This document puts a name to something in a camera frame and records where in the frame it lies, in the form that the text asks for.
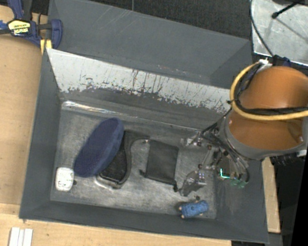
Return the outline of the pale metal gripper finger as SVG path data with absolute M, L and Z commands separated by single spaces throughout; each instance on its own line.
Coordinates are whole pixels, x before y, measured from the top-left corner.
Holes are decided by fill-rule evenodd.
M 206 143 L 202 132 L 196 131 L 180 140 L 180 144 L 184 147 L 202 147 Z
M 207 185 L 207 174 L 202 170 L 194 170 L 187 174 L 179 192 L 183 197 L 188 197 L 191 192 L 195 192 Z

